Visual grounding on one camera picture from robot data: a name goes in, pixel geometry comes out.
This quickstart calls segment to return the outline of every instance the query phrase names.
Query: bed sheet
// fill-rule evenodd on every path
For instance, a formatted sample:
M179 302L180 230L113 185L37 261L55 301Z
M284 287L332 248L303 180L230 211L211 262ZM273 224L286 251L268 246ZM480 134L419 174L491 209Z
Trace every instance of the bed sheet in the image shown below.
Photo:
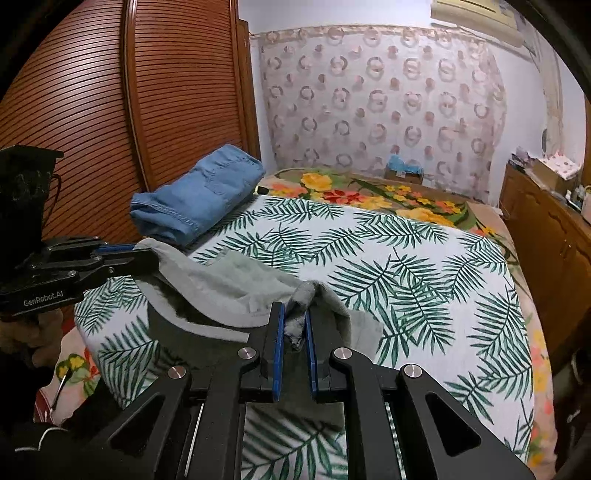
M326 281L350 307L373 312L385 325L377 363L422 365L525 461L533 427L531 359L515 284L495 244L401 216L257 196L190 255L205 261L221 248ZM427 316L420 313L426 305ZM175 363L149 338L145 297L129 277L88 292L75 319L90 350L79 368L92 369L94 358L122 406ZM496 336L479 333L485 323ZM82 361L70 355L63 361L72 359ZM248 408L243 444L243 478L346 478L345 437L327 424Z
M534 378L534 418L527 464L538 480L555 474L557 432L553 388L544 335L515 245L501 217L488 205L403 181L369 178L330 170L291 168L269 175L261 182L270 194L309 198L317 202L353 205L382 213L394 213L425 222L455 227L493 240L502 250L525 317Z

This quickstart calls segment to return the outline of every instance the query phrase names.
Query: gray cloth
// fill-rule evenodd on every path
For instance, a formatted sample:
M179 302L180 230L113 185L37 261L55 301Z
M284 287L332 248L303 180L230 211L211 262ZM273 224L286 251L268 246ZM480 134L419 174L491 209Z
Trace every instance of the gray cloth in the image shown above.
M313 306L323 321L334 322L343 344L373 359L382 325L370 313L347 309L325 284L301 281L239 252L224 250L199 264L170 245L147 238L159 272L135 278L146 296L150 335L193 368L236 355L250 332L269 321L271 304L286 303L284 333L291 348L284 356L280 408L312 420L343 424L341 406L319 406L309 392L303 345L304 314Z

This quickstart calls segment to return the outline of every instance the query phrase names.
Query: red flower pattern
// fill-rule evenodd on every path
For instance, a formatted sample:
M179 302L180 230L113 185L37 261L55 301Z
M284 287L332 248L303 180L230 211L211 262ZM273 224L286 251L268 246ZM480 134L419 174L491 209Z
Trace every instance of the red flower pattern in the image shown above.
M359 192L345 192L344 190L331 190L324 192L324 199L330 203L349 205L351 202L363 202L366 197Z

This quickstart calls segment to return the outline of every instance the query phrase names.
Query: wardrobe door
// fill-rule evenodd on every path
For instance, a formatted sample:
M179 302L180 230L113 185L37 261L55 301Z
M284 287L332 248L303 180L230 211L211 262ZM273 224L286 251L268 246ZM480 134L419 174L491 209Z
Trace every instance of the wardrobe door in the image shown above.
M140 141L160 186L226 143L248 147L236 1L135 1Z
M61 193L44 237L139 239L129 201L141 190L126 127L119 42L123 0L86 0L41 43L0 103L0 147L64 152ZM54 182L48 206L55 199Z

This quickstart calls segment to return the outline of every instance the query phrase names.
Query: blue denim cloth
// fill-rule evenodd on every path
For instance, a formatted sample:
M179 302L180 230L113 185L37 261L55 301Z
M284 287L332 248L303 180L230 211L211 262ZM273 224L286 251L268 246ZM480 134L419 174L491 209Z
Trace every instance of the blue denim cloth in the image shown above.
M141 235L186 247L243 201L264 174L260 161L224 145L174 183L134 194L131 218Z

